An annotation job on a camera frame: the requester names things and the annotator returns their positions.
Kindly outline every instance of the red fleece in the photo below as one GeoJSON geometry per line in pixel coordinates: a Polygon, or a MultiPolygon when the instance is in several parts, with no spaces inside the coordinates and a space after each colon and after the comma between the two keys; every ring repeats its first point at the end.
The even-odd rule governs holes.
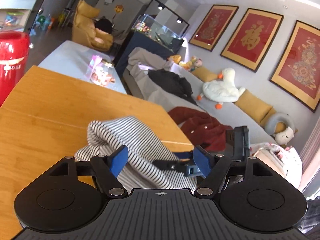
{"type": "Polygon", "coordinates": [[[181,130],[194,146],[200,145],[207,151],[225,149],[226,130],[233,129],[231,126],[219,123],[208,113],[187,107],[178,106],[168,114],[177,125],[185,122],[181,130]]]}

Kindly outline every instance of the clear plastic box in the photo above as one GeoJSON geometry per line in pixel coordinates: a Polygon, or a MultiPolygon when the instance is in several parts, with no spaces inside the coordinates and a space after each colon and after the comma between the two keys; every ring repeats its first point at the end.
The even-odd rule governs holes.
{"type": "Polygon", "coordinates": [[[9,12],[7,11],[7,16],[4,20],[4,26],[17,26],[20,24],[24,13],[22,12],[9,12]]]}

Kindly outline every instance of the framed picture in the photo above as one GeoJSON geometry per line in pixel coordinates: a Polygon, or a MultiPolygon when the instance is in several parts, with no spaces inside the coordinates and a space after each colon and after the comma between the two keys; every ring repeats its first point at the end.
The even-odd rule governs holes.
{"type": "Polygon", "coordinates": [[[212,51],[238,9],[238,6],[213,5],[189,43],[212,51]]]}
{"type": "Polygon", "coordinates": [[[283,15],[249,8],[220,55],[256,72],[282,20],[283,15]]]}
{"type": "Polygon", "coordinates": [[[296,21],[271,82],[315,112],[320,100],[320,30],[296,21]]]}

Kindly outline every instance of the crosshair marking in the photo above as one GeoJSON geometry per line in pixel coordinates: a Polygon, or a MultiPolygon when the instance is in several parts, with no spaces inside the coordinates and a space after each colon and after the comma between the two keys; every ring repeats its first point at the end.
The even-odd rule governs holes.
{"type": "Polygon", "coordinates": [[[159,191],[158,193],[157,193],[157,195],[159,195],[159,196],[164,196],[166,193],[164,193],[163,191],[159,191]]]}

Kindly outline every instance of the yellow armchair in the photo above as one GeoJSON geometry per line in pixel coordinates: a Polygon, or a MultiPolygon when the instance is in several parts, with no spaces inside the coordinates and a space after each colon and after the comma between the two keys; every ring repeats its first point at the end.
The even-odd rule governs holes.
{"type": "Polygon", "coordinates": [[[100,10],[80,0],[72,26],[72,41],[91,49],[108,51],[113,44],[113,36],[94,28],[92,18],[98,17],[100,10]]]}

